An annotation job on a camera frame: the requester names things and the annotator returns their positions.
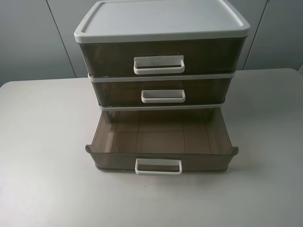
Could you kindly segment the smoky transparent drawer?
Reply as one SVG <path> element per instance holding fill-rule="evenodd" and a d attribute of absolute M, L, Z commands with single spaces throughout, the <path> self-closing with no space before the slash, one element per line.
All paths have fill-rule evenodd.
<path fill-rule="evenodd" d="M 102 107 L 222 104 L 231 82 L 224 79 L 183 79 L 93 82 Z"/>
<path fill-rule="evenodd" d="M 245 39 L 202 39 L 81 44 L 88 72 L 94 77 L 154 76 L 235 72 Z"/>
<path fill-rule="evenodd" d="M 239 152 L 219 108 L 103 112 L 85 149 L 100 170 L 139 175 L 225 172 Z"/>

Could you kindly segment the white plastic drawer cabinet frame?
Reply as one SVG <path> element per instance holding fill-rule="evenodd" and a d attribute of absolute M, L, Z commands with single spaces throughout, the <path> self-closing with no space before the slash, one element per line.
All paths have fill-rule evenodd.
<path fill-rule="evenodd" d="M 88 11 L 74 32 L 79 44 L 155 42 L 244 38 L 250 24 L 226 0 L 102 0 Z M 154 76 L 94 77 L 93 82 L 158 81 L 183 79 L 233 78 L 234 73 L 171 75 L 169 68 Z M 139 107 L 102 107 L 110 111 L 149 111 L 174 109 L 211 109 L 216 105 L 173 105 Z"/>

